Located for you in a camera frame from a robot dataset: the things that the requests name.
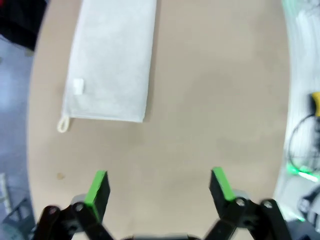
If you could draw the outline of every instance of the screw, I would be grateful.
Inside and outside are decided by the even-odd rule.
[[[53,206],[50,208],[49,214],[54,214],[56,211],[57,211],[57,208]]]
[[[236,204],[238,204],[239,206],[243,207],[245,205],[245,201],[243,201],[241,198],[237,199]]]
[[[84,205],[82,203],[79,203],[75,206],[75,210],[77,212],[80,212],[84,208]]]
[[[269,201],[265,201],[265,202],[263,203],[263,205],[264,205],[266,208],[268,208],[268,209],[272,209],[272,204],[271,204],[271,202],[269,202]]]

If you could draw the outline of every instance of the table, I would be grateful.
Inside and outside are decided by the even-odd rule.
[[[36,217],[86,193],[97,170],[108,170],[103,223],[116,238],[202,237],[217,218],[208,189],[214,166],[254,201],[271,197],[290,80],[281,3],[159,0],[144,123],[75,119],[61,134],[80,2],[51,1],[35,52],[28,173]]]

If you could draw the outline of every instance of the black cable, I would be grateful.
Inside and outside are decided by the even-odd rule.
[[[296,134],[296,132],[298,131],[298,129],[300,128],[300,126],[301,126],[307,119],[309,119],[309,118],[311,118],[311,117],[314,117],[314,116],[315,116],[315,114],[313,113],[313,114],[309,114],[309,115],[305,116],[304,118],[302,118],[302,119],[299,121],[299,123],[295,126],[295,128],[293,129],[293,131],[292,131],[292,133],[291,133],[291,136],[290,136],[290,138],[289,138],[288,151],[287,151],[288,161],[289,161],[289,163],[293,166],[293,168],[294,168],[295,170],[297,170],[298,172],[304,172],[304,171],[301,171],[301,170],[299,169],[299,167],[297,167],[297,166],[294,164],[293,156],[292,156],[292,154],[291,154],[291,149],[290,149],[290,148],[291,148],[292,139],[293,139],[294,135]],[[317,172],[317,171],[319,171],[319,170],[320,170],[319,167],[318,167],[318,168],[314,167],[314,168],[312,169],[311,173]]]

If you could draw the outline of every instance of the folded cloth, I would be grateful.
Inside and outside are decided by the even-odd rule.
[[[141,123],[145,117],[156,0],[83,0],[59,132],[70,118]]]

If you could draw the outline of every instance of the gray floor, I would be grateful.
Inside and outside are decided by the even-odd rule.
[[[30,52],[0,35],[0,173],[6,174],[12,207],[30,197],[26,123],[32,64]],[[0,222],[5,216],[0,205]]]

